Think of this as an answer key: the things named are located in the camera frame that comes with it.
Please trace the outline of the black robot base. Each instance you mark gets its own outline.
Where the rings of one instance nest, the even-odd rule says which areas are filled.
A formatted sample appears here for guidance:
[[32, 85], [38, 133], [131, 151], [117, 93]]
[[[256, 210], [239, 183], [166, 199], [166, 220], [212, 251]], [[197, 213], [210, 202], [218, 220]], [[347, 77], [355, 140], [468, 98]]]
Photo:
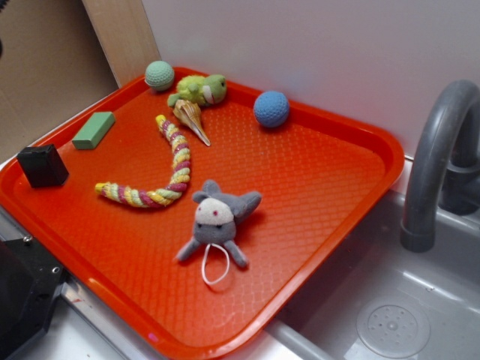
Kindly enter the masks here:
[[64, 266], [31, 236], [1, 242], [1, 358], [13, 359], [50, 328]]

